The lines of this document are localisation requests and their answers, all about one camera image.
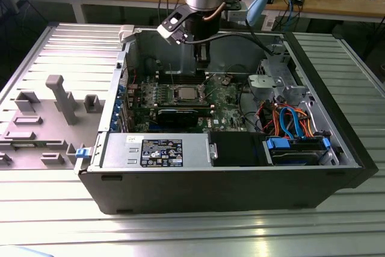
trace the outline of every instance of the electronic component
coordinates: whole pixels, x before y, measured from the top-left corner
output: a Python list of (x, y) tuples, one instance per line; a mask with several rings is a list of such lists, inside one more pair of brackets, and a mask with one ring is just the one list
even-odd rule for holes
[(181, 100), (191, 100), (197, 98), (197, 90), (193, 87), (179, 87), (177, 92), (178, 98)]
[(262, 142), (263, 134), (255, 132), (210, 132), (209, 141), (215, 143), (218, 157), (214, 167), (254, 167), (267, 165)]
[(195, 110), (159, 110), (156, 121), (164, 128), (190, 128), (197, 126), (198, 117)]
[(330, 142), (323, 137), (269, 138), (266, 143), (275, 166), (316, 166), (333, 158), (332, 154), (327, 154)]
[(298, 5), (301, 7), (304, 5), (305, 0), (291, 0), (291, 2), (293, 3), (293, 5)]

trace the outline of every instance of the power supply label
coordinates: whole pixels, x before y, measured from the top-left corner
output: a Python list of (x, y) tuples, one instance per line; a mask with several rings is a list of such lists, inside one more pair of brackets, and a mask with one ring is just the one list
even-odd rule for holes
[(143, 140), (140, 165), (152, 167), (183, 167), (182, 140)]

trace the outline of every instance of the table leg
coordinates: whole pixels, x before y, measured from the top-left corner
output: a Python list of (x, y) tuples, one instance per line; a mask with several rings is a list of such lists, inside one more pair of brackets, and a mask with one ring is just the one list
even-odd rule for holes
[(119, 13), (120, 13), (120, 22), (122, 24), (125, 24), (127, 19), (126, 19), (125, 8), (123, 6), (119, 6)]
[(80, 3), (72, 3), (72, 9), (77, 23), (87, 23), (87, 18)]
[(263, 21), (262, 31), (271, 31), (276, 21), (277, 16), (279, 16), (280, 11), (270, 10), (266, 13), (265, 20)]

